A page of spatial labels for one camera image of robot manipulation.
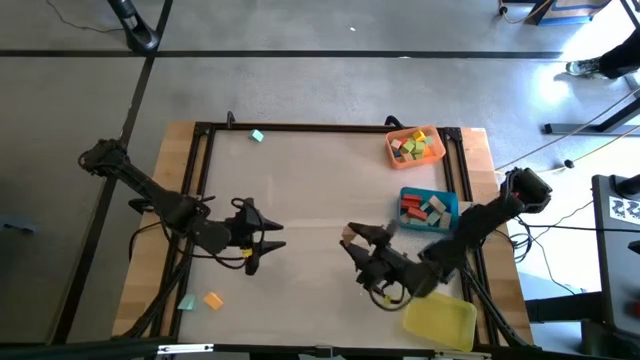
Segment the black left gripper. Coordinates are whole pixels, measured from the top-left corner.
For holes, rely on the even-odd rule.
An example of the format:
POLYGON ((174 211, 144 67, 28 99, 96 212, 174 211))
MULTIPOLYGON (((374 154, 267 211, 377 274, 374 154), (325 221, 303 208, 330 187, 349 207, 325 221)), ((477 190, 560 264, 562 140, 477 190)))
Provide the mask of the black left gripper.
POLYGON ((252 250, 257 250, 260 246, 259 253, 268 254, 286 245, 284 241, 262 242, 264 231, 279 231, 284 226, 263 218, 253 198, 233 198, 231 205, 237 211, 232 218, 224 220, 224 225, 231 234, 230 246, 252 250))

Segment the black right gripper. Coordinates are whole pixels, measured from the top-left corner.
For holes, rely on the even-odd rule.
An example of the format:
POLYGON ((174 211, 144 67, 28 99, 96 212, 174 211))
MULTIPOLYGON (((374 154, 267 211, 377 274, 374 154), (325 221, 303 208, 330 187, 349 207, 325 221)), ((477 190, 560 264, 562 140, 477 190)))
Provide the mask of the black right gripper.
POLYGON ((385 289, 395 283, 414 295, 418 290, 417 265, 407 256, 386 246, 395 234, 395 222, 391 221, 386 227, 349 222, 348 227, 369 245, 383 246, 369 253, 359 245, 344 240, 340 242, 358 271, 356 282, 380 296, 385 296, 385 289))

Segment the teal plastic bin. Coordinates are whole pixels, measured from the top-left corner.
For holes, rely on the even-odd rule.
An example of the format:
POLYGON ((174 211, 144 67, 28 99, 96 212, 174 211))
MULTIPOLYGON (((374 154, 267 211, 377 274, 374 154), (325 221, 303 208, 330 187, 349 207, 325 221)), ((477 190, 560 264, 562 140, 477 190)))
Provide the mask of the teal plastic bin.
POLYGON ((459 202, 458 202, 457 195, 451 192, 440 192, 440 191, 426 190, 426 189, 420 189, 420 188, 404 187, 401 189, 398 197, 396 218, 401 226, 404 226, 408 229, 417 230, 417 231, 435 232, 435 233, 449 233, 455 230, 458 227, 458 223, 459 223, 459 202), (422 201, 420 202, 421 205, 425 202, 428 202, 428 200, 433 195, 436 195, 446 205, 447 210, 445 212, 449 212, 452 214, 450 229, 449 230, 440 229, 439 221, 433 226, 429 225, 427 223, 427 220, 425 222, 428 225, 425 227, 410 225, 409 224, 410 218, 407 216, 407 209, 400 208, 402 195, 405 193, 420 195, 422 197, 422 201))

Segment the yellow plastic bin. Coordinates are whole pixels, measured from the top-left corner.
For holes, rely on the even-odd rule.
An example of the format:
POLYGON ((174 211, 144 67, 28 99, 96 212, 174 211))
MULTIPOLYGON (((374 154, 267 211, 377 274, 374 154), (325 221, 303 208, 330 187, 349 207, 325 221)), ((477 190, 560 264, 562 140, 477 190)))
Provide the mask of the yellow plastic bin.
POLYGON ((456 350, 469 352, 475 341, 476 307, 433 292, 406 307, 403 328, 410 334, 456 350))

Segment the black metal stand leg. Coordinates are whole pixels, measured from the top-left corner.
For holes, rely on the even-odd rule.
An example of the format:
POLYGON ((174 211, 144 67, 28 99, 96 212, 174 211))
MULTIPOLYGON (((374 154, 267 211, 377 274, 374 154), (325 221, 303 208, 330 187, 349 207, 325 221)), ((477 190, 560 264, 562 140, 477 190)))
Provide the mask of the black metal stand leg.
POLYGON ((546 135, 618 136, 632 130, 630 122, 640 118, 640 74, 624 77, 631 92, 610 109, 581 123, 548 123, 546 135))

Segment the black floor stand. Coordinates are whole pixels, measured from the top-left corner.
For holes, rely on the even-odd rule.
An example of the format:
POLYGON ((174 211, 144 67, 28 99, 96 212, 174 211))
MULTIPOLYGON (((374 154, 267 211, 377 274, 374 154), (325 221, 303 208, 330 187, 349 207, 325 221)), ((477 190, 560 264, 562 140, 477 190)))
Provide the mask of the black floor stand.
POLYGON ((157 50, 160 38, 142 18, 132 0, 107 0, 125 34, 127 46, 139 54, 157 50))

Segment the black cabinet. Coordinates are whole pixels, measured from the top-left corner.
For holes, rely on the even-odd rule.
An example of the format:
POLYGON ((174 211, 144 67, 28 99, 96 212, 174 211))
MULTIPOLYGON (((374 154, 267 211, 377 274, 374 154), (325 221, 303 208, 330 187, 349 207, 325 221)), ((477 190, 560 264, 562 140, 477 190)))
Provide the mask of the black cabinet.
POLYGON ((596 243, 604 321, 640 340, 640 225, 612 219, 608 210, 610 196, 640 202, 640 193, 628 198, 617 191, 625 180, 615 175, 591 178, 596 243))

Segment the fiducial marker sticker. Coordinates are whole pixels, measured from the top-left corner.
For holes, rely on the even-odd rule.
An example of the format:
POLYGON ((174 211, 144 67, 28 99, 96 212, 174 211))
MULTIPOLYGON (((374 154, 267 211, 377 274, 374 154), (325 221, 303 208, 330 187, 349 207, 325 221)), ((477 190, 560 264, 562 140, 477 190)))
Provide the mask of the fiducial marker sticker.
POLYGON ((640 225, 640 202, 610 196, 608 198, 609 217, 615 220, 640 225))

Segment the blue and white box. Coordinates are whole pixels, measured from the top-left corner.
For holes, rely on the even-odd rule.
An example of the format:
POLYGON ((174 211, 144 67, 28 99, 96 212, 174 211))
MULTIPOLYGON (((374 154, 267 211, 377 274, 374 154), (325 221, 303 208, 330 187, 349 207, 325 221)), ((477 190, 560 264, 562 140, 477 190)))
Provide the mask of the blue and white box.
POLYGON ((538 26, 585 24, 612 0, 549 0, 533 17, 538 26))

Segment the person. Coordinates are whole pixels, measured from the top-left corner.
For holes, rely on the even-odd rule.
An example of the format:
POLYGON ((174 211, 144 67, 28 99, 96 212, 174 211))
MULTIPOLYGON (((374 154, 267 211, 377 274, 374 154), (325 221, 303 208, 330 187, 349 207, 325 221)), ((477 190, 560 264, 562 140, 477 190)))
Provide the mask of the person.
POLYGON ((640 29, 634 30, 621 44, 591 59, 570 61, 565 70, 576 77, 617 79, 640 69, 640 29))

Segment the black metal table frame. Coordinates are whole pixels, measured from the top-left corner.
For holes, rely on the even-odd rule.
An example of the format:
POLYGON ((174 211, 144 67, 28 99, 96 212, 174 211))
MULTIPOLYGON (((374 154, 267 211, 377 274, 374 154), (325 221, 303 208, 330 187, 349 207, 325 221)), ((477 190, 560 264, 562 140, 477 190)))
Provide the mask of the black metal table frame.
POLYGON ((355 280, 338 240, 350 222, 384 225, 395 215, 403 187, 443 190, 455 184, 464 202, 487 203, 498 192, 487 134, 460 132, 463 159, 395 170, 384 125, 263 124, 262 142, 246 123, 169 124, 154 179, 172 190, 213 195, 213 218, 231 214, 231 199, 252 197, 282 226, 284 247, 248 276, 197 259, 181 293, 217 293, 219 310, 198 303, 166 307, 162 329, 185 343, 212 342, 225 352, 299 346, 313 351, 419 355, 435 343, 403 328, 399 312, 377 308, 355 280))

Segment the silver metal bracket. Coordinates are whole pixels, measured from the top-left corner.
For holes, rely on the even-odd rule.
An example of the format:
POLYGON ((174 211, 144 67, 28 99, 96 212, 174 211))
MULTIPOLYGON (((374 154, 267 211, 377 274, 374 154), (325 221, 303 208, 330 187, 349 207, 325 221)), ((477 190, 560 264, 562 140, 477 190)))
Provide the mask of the silver metal bracket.
POLYGON ((171 344, 159 345, 157 347, 157 355, 174 355, 189 353, 206 353, 213 352, 215 346, 213 344, 171 344))

